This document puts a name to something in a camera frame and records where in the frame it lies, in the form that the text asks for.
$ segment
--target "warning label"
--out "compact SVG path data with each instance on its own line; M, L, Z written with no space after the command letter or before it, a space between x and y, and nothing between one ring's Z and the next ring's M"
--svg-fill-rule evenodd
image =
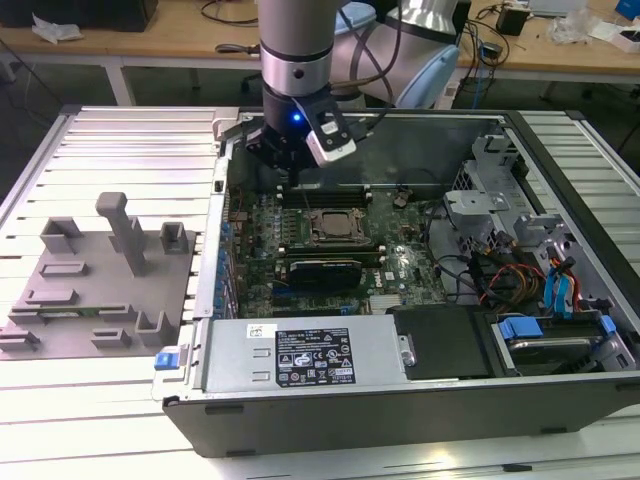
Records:
M276 382L281 387L356 383L349 330L276 332Z

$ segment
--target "computer case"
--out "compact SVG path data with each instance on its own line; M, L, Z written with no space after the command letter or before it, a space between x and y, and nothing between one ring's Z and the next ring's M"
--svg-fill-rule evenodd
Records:
M0 0L0 23L29 27L33 13L60 25L143 32L157 6L158 0Z

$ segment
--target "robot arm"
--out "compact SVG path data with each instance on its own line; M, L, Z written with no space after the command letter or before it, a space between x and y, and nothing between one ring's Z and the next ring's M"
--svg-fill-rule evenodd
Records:
M355 151L349 127L329 88L335 19L343 3L258 2L263 136L275 147L278 168L325 166Z
M293 183L298 171L329 165L356 150L329 82L353 83L354 75L372 77L377 72L350 31L336 37L336 14L346 3L258 0L265 122L247 148L264 163L289 172ZM398 9L390 12L387 24L372 21L356 30L383 68L389 64L397 29L402 30L400 54L386 77L393 86L393 102L415 108L422 105L416 98L424 103L424 98L435 97L425 95L425 89L442 91L455 68L458 50L451 45L456 41L451 18L458 0L401 3L401 14ZM388 98L380 80L358 87Z

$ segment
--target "gray fixture base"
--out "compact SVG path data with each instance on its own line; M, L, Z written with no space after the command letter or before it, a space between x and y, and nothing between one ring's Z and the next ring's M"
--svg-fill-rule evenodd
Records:
M16 326L0 331L0 360L154 355L174 344L195 246L185 233L188 248L176 254L165 253L166 233L145 232L145 273L136 277L113 232L67 237L75 253L45 249L9 315ZM51 301L34 305L34 296Z

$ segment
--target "blue latch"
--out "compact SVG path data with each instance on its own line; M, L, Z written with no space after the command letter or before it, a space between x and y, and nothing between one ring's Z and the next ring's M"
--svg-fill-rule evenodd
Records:
M600 317L600 323L608 337L616 333L616 324L613 323L613 320L609 315L603 315Z
M180 362L179 353L160 352L156 354L154 368L156 370L177 370Z
M498 327L505 340L523 337L539 338L543 335L535 317L508 317L498 323Z

